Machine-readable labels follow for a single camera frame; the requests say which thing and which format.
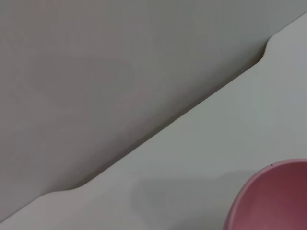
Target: white countertop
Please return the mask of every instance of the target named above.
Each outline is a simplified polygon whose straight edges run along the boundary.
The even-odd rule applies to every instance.
[[[270,39],[258,64],[128,156],[0,229],[218,230],[253,173],[306,156],[307,14]]]

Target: white surface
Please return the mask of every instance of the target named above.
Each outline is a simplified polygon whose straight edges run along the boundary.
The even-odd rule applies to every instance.
[[[306,0],[0,0],[0,222],[88,182],[306,11]]]
[[[262,60],[78,189],[40,197],[2,230],[221,229],[255,171],[307,156],[307,14]]]

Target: pink bowl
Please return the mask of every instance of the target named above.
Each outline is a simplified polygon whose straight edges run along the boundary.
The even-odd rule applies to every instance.
[[[307,159],[274,163],[253,175],[224,230],[307,230]]]

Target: pink object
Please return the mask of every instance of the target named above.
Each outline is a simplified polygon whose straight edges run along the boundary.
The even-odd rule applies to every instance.
[[[274,163],[253,175],[224,230],[307,230],[307,159]]]

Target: gray wall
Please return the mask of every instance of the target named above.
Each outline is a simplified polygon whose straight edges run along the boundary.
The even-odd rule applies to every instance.
[[[97,175],[305,11],[306,0],[0,1],[0,219]]]

